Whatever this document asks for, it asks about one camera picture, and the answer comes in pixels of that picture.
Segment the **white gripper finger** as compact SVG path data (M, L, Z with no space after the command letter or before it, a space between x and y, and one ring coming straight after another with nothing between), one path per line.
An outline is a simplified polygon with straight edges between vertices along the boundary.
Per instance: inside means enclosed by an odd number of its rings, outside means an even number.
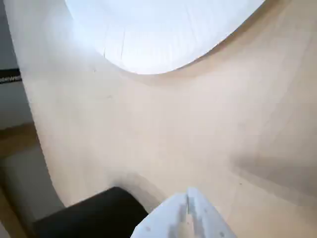
M134 229L133 238L177 238L186 222L188 198L177 193L163 201Z
M187 189L188 214L193 218L197 238L234 238L235 233L216 208L196 188Z

